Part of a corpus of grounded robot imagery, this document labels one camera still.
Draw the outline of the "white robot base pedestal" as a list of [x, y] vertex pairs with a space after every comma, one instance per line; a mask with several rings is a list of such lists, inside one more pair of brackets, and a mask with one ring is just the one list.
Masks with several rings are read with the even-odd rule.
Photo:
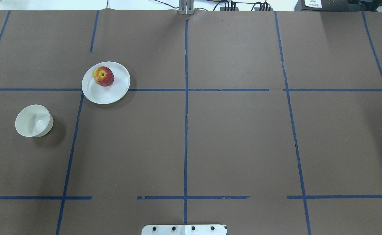
[[226, 225], [194, 224], [194, 225], [148, 225], [144, 226], [142, 235], [227, 235]]

